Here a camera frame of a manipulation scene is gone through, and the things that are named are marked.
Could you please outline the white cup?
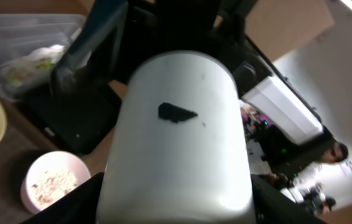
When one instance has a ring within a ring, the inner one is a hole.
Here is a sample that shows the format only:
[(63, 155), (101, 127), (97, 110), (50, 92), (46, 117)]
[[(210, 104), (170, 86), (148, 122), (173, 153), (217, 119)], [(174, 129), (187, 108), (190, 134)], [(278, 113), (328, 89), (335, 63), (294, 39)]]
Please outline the white cup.
[(131, 77), (97, 223), (255, 223), (234, 80), (213, 57), (157, 55)]

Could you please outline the pink white bowl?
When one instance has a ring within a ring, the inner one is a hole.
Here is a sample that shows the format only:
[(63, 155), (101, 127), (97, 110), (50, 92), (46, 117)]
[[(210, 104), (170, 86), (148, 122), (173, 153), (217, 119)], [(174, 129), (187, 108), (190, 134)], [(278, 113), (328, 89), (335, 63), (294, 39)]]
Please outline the pink white bowl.
[(52, 151), (38, 157), (21, 185), (21, 201), (37, 214), (91, 178), (86, 164), (76, 155)]

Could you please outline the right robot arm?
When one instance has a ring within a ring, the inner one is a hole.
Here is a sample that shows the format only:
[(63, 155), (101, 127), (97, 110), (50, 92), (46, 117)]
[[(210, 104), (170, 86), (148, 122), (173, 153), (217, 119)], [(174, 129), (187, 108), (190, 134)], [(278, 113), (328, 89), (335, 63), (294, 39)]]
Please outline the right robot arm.
[(192, 50), (230, 72), (245, 60), (245, 20), (255, 1), (96, 0), (86, 23), (50, 74), (52, 93), (66, 95), (98, 82), (126, 83), (155, 55)]

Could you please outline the green orange snack wrapper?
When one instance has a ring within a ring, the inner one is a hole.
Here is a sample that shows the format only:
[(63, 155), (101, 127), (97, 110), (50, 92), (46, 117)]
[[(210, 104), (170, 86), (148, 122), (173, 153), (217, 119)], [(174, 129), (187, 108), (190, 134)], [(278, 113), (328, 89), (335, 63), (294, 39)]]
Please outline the green orange snack wrapper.
[(11, 66), (7, 72), (7, 78), (12, 85), (19, 87), (46, 79), (53, 66), (50, 59), (20, 61)]

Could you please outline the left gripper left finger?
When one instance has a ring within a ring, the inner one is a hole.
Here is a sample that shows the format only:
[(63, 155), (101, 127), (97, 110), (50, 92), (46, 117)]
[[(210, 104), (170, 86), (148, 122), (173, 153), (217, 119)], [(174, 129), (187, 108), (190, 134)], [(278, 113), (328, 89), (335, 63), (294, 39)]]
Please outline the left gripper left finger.
[(104, 173), (100, 172), (71, 193), (21, 224), (94, 224)]

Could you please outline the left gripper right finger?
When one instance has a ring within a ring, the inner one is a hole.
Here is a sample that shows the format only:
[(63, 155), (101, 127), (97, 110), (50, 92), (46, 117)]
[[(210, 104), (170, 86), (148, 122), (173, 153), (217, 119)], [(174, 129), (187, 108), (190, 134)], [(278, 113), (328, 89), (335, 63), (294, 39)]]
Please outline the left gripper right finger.
[(258, 224), (325, 224), (292, 202), (258, 175), (250, 175)]

